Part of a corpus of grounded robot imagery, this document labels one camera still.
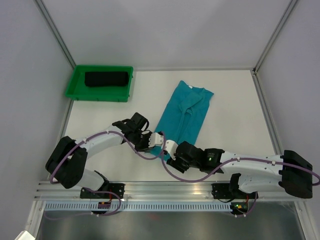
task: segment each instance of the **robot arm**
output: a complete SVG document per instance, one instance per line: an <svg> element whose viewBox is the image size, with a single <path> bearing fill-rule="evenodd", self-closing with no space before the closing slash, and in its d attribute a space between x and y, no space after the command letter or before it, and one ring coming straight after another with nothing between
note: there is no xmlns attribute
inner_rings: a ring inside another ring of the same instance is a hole
<svg viewBox="0 0 320 240"><path fill-rule="evenodd" d="M146 130L148 126L148 120L139 113L135 113L131 119L114 122L112 126L104 130L106 133L112 133L100 134L90 139L85 137L77 140L72 140L70 137L65 136L57 144L45 167L52 174L63 157L83 141L84 143L77 147L67 161L61 165L54 177L66 189L78 185L94 191L108 191L109 181L102 174L85 169L87 159L106 148L125 142L120 135L114 132L124 135L129 142L134 144L137 152L145 152L155 146L163 146L163 136L160 133ZM312 165L293 151L286 150L284 155L255 157L231 153L217 148L202 150L186 141L178 145L172 140L166 140L164 154L170 155L170 159L166 163L181 173L184 173L189 168L197 168L201 172L208 174L230 159L239 159L239 161L229 162L218 169L217 173L231 175L227 188L215 191L220 196L231 194L234 198L242 198L247 194L258 191L275 192L283 191L284 189L288 194L295 197L312 197L311 174L278 164L240 160L259 158L274 162L291 163L312 170Z"/></svg>

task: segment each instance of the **green tray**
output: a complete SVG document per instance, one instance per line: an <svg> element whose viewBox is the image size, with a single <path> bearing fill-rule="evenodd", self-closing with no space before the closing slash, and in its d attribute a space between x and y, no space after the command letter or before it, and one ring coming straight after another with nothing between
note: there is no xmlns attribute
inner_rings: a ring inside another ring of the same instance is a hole
<svg viewBox="0 0 320 240"><path fill-rule="evenodd" d="M127 72L129 83L127 86L87 87L85 72ZM127 102L133 72L132 66L77 65L65 95L77 101Z"/></svg>

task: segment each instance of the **white tabletop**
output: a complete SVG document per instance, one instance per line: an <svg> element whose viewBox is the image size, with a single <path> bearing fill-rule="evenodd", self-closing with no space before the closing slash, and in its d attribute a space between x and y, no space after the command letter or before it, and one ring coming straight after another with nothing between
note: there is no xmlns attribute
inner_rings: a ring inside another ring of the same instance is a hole
<svg viewBox="0 0 320 240"><path fill-rule="evenodd" d="M249 70L139 71L133 76L128 102L75 101L66 135L72 139L85 137L131 118L135 112L146 117L149 129L154 131L174 89L184 80L214 93L196 147L258 156L275 154ZM97 170L110 181L175 181L160 159L141 159L126 144L96 154L87 160L86 168ZM169 169L189 180L205 176L195 168L184 174ZM217 173L208 178L224 180L229 176Z"/></svg>

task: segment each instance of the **gray wall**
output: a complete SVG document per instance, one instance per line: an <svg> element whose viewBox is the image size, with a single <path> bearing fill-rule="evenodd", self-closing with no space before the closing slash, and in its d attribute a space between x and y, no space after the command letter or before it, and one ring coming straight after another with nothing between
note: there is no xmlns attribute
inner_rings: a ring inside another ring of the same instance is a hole
<svg viewBox="0 0 320 240"><path fill-rule="evenodd" d="M299 1L258 76L284 149L320 173L320 1ZM320 229L320 188L310 201Z"/></svg>
<svg viewBox="0 0 320 240"><path fill-rule="evenodd" d="M46 175L72 69L32 0L2 0L0 31L0 238L13 240Z"/></svg>
<svg viewBox="0 0 320 240"><path fill-rule="evenodd" d="M290 0L43 0L77 64L252 68Z"/></svg>

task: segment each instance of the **purple cable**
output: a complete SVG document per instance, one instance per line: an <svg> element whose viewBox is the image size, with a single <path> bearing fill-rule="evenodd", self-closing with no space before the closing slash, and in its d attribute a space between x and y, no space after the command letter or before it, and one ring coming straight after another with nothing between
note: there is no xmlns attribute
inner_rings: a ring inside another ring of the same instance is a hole
<svg viewBox="0 0 320 240"><path fill-rule="evenodd" d="M240 160L241 160L241 161L243 161L243 160L248 160L248 161L260 162L260 163L266 163L266 164L272 164L272 163L273 163L273 161L270 161L270 160L264 160L264 159L258 159L258 158L250 158L250 157L243 157L243 158L240 158ZM181 181L181 182L186 182L186 183L199 183L199 182L202 182L202 181L206 180L207 178L209 178L212 174L215 174L215 173L216 173L221 167L223 167L224 165L229 164L229 163L232 163L232 162L236 162L236 161L238 161L237 158L229 159L229 160L221 163L219 166L217 166L215 169L213 169L208 175L204 176L203 178L200 178L200 179L197 179L197 180L187 180L187 179L183 179L183 178L180 178L180 177L174 175L174 174L167 168L167 166L166 166L166 164L165 164L165 161L164 161L164 156L163 156L163 155L161 156L162 165L163 165L164 169L167 171L167 173L168 173L171 177L173 177L173 178L175 178L175 179L177 179L177 180L179 180L179 181ZM287 167L291 167L291 168L295 168L295 169L299 169L299 170L304 171L304 172L306 172L306 173L308 173L308 174L311 174L311 175L315 176L315 177L318 179L318 182L313 183L312 185L313 185L313 186L318 186L318 185L320 185L320 176L319 176L318 174L316 174L315 172L309 170L309 169L306 169L306 168L304 168L304 167L297 166L297 165L294 165L294 164L291 164L291 163L286 163L286 162L277 162L277 161L276 161L275 164L276 164L276 165L283 165L283 166L287 166Z"/></svg>
<svg viewBox="0 0 320 240"><path fill-rule="evenodd" d="M157 155L157 156L154 156L154 157L146 157L146 156L143 156L141 153L139 153L135 147L131 144L131 142L121 133L117 132L117 131L109 131L110 134L117 134L119 135L120 137L122 137L127 143L128 145L130 146L130 148L141 158L145 159L145 160L155 160L157 158L160 158L162 153L164 152L164 149L165 149L165 146L166 146L166 138L165 138L165 135L163 134L163 147L161 149L161 152Z"/></svg>
<svg viewBox="0 0 320 240"><path fill-rule="evenodd" d="M253 211L253 209L255 208L255 206L256 206L257 198L258 198L258 192L255 192L254 201L253 201L253 204L252 204L252 206L250 207L250 209L249 209L246 213L244 213L244 214L237 215L237 218L238 218L238 217L245 217L245 216L247 216L248 214L250 214L250 213Z"/></svg>
<svg viewBox="0 0 320 240"><path fill-rule="evenodd" d="M117 207L114 211L112 211L112 212L107 212L107 213L103 213L103 214L99 214L99 216L110 216L110 215L114 215L114 214L116 214L116 213L118 212L118 210L120 209L121 204L122 204L122 201L121 201L121 198L120 198L117 194L115 194L115 193L113 193L113 192L111 192L111 191L93 191L93 190L91 190L90 188L87 188L87 187L84 187L84 189L86 189L86 190L88 190L89 192L94 193L94 194L112 194L113 196L115 196L115 197L119 200L119 205L118 205L118 207Z"/></svg>
<svg viewBox="0 0 320 240"><path fill-rule="evenodd" d="M119 135L120 137L122 137L127 143L128 145L130 146L130 148L141 158L145 159L145 160L154 160L154 159L157 159L161 156L161 154L163 153L164 149L165 149L165 146L166 146L166 138L165 136L163 135L163 147L162 147L162 150L161 152L159 153L159 155L157 156L154 156L154 157L146 157L146 156L143 156L141 155L136 149L135 147L130 143L130 141L121 133L117 132L117 131L102 131L102 132L98 132L92 136L89 136L86 140L87 141L90 141L91 139L94 139L95 137L98 137L100 135L104 135L104 134L116 134L116 135ZM62 166L62 164L67 160L67 158L79 147L81 146L82 144L84 144L85 142L84 141L81 141L79 142L77 145L75 145L63 158L62 160L60 161L60 163L56 166L56 168L54 169L53 173L51 174L50 176L50 183L51 184L58 184L59 182L58 181L54 181L54 177L56 175L56 173L58 172L59 168Z"/></svg>
<svg viewBox="0 0 320 240"><path fill-rule="evenodd" d="M102 132L98 132L96 134L93 134L92 136L89 136L86 140L89 141L91 139L94 139L95 137L98 137L100 135L104 135L107 134L106 131L102 131ZM56 168L54 169L53 173L50 176L50 183L51 184L58 184L58 181L54 181L55 175L58 172L59 168L62 166L62 164L64 164L64 162L67 160L67 158L82 144L84 144L84 141L79 142L77 145L75 145L61 160L61 162L59 162L59 164L56 166Z"/></svg>
<svg viewBox="0 0 320 240"><path fill-rule="evenodd" d="M120 137L122 137L122 138L128 143L128 145L130 146L130 148L131 148L138 156L140 156L141 158L143 158L143 159L145 159L145 160L154 160L154 159L160 157L160 156L162 155L162 153L164 152L164 149L165 149L165 146L166 146L166 138L165 138L165 136L163 136L163 147L162 147L162 150L161 150L161 152L159 153L159 155L157 155L157 156L155 156L155 157L145 157L145 156L141 155L141 154L135 149L135 147L130 143L130 141L129 141L123 134L121 134L121 133L119 133L119 132L117 132L117 131L109 131L109 132L107 132L107 131L102 131L102 132L98 132L98 133L96 133L96 134L94 134L94 135L92 135L92 136L89 136L86 140L87 140L87 141L90 141L91 139L94 139L94 138L96 138L96 137L98 137L98 136L101 136L101 135L104 135L104 134L116 134L116 135L119 135ZM51 183L51 184L58 184L58 183L59 183L58 181L54 181L54 177L55 177L56 173L58 172L59 168L60 168L60 167L62 166L62 164L68 159L68 157L69 157L79 146L81 146L81 145L84 144L84 143L85 143L85 142L82 140L82 141L79 142L77 145L75 145L75 146L63 157L63 159L62 159L62 160L60 161L60 163L56 166L56 168L54 169L52 175L50 176L50 183ZM85 189L87 189L88 191L90 191L90 192L92 192L92 193L94 193L94 194L112 194L112 195L114 195L114 196L119 200L119 205L118 205L118 207L117 207L114 211L109 212L109 213L99 214L100 216L110 216L110 215L116 214L117 211L120 209L122 201L121 201L120 197L119 197L117 194L115 194L115 193L113 193L113 192L111 192L111 191L94 191L94 190L91 190L91 189L86 188L86 187L85 187ZM75 216L82 216L82 215L88 215L88 214L90 214L90 213L79 213L79 214L73 215L73 217L75 217ZM61 219L65 219L65 217L61 217L61 218L50 218L50 217L46 216L46 214L44 214L44 217L46 217L46 218L49 219L49 220L61 220Z"/></svg>
<svg viewBox="0 0 320 240"><path fill-rule="evenodd" d="M103 214L99 214L99 216L110 216L110 215L114 215L114 214L116 214L117 211L120 209L121 204L122 204L122 201L121 201L120 197L119 197L117 194L115 194L115 193L113 193L113 192L111 192L111 191L93 191L93 190L91 190L90 188L87 188L87 187L84 187L84 189L86 189L86 190L88 190L89 192L94 193L94 194L112 194L113 196L115 196L115 197L119 200L119 205L118 205L118 207L117 207L114 211L112 211L112 212L107 212L107 213L103 213ZM47 212L46 212L46 211L43 212L43 216L44 216L46 219L51 220L51 221L64 220L64 219L67 219L67 218L69 218L69 217L78 217L78 216L84 216L84 215L92 215L92 214L89 213L89 212L82 212L82 213L77 213L77 214L73 214L73 215L70 215L70 216L53 218L53 217L49 217L49 216L47 215Z"/></svg>

